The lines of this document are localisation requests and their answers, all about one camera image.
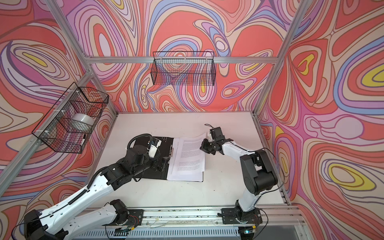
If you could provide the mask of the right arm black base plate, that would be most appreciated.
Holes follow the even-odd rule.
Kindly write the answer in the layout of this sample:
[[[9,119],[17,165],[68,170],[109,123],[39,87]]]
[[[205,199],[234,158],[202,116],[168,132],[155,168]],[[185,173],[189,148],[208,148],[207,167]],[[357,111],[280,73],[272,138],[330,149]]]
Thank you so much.
[[[222,218],[225,225],[246,225],[253,224],[258,226],[263,222],[260,209],[255,208],[249,212],[244,212],[240,207],[222,208],[218,213],[218,217]]]

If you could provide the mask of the green circuit board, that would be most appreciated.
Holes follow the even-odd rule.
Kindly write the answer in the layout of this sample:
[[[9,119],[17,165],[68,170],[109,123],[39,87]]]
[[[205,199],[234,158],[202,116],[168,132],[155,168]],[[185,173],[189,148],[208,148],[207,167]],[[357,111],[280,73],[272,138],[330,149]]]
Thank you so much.
[[[134,229],[135,229],[135,228],[115,229],[114,234],[115,234],[115,235],[118,235],[118,234],[122,234],[122,233],[128,233],[128,232],[131,232],[131,231],[134,230]]]
[[[256,233],[258,230],[258,228],[256,226],[252,226],[252,227],[247,227],[247,228],[242,228],[242,229],[239,229],[239,234],[254,234]]]

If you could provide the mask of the white tape roll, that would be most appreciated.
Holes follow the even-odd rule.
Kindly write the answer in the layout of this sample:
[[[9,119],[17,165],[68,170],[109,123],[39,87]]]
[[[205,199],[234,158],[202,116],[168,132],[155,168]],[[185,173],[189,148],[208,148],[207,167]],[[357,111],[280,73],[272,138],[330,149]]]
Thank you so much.
[[[92,117],[82,113],[76,113],[70,121],[70,125],[75,130],[84,133],[89,132],[92,129],[94,123],[95,120]]]

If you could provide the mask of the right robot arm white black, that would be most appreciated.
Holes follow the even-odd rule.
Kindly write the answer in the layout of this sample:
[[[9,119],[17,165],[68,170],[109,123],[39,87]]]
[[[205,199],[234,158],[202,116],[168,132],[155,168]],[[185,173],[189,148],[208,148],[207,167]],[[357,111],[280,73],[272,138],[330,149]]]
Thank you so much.
[[[278,176],[267,152],[263,149],[249,150],[227,139],[220,127],[210,127],[208,137],[202,141],[200,150],[206,154],[220,153],[240,162],[245,191],[236,200],[233,208],[223,208],[218,214],[223,224],[253,224],[258,226],[263,222],[261,210],[257,203],[262,194],[270,192],[278,184]]]

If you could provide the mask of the orange and black folder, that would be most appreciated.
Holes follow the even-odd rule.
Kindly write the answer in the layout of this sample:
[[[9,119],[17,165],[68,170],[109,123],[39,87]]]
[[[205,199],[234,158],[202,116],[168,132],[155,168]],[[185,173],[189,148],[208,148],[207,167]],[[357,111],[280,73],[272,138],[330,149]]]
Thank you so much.
[[[162,141],[157,157],[150,159],[151,167],[144,171],[142,178],[153,180],[166,180],[169,161],[171,158],[172,144],[174,138],[154,137]]]

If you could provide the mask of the green circuit board left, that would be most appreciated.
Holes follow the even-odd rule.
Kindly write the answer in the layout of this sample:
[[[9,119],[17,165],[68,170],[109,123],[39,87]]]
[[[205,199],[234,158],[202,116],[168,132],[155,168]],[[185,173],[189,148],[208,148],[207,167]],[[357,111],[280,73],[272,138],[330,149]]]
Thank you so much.
[[[122,233],[128,233],[128,232],[131,232],[131,231],[134,230],[134,229],[135,229],[135,228],[115,229],[114,234],[115,234],[115,235],[118,235],[118,234],[122,234]]]

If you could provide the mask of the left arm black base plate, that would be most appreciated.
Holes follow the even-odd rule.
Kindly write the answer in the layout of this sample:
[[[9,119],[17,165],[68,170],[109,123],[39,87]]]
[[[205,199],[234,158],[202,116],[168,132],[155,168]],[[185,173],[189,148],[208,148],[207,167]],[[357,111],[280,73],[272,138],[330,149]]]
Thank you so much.
[[[113,223],[119,226],[137,227],[142,224],[144,210],[128,209],[118,213]]]

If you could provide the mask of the printed paper sheet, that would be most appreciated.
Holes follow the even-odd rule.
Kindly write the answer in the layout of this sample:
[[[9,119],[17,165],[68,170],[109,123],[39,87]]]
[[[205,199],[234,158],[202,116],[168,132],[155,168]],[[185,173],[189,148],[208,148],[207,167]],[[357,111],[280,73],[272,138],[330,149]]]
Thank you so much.
[[[195,173],[195,174],[181,175],[181,174],[176,173],[176,170],[174,170],[178,144],[179,144],[179,138],[174,138],[166,180],[167,181],[182,181],[182,182],[203,182],[203,180],[204,180],[204,173],[203,172]]]
[[[178,138],[173,175],[192,175],[205,171],[205,153],[200,149],[207,134],[193,138]]]

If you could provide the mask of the green circuit board right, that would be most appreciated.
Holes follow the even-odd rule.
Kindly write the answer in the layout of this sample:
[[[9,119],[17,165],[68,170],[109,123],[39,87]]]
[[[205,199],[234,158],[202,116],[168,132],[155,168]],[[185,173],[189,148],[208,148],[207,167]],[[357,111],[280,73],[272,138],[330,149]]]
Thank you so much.
[[[239,229],[239,234],[254,234],[256,233],[258,230],[258,228],[256,226],[252,226],[252,227],[247,227],[247,228],[242,228],[242,229]]]

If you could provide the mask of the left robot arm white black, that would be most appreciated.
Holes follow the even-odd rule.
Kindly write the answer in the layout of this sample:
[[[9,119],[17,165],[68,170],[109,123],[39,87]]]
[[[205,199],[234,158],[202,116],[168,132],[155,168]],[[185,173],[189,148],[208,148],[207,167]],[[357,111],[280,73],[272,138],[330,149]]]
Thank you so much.
[[[170,154],[164,157],[155,146],[134,146],[116,163],[95,172],[88,185],[64,201],[41,212],[32,210],[24,217],[27,240],[71,240],[98,226],[129,224],[132,214],[121,200],[113,200],[93,212],[82,214],[91,204],[116,191],[148,169],[164,171]]]

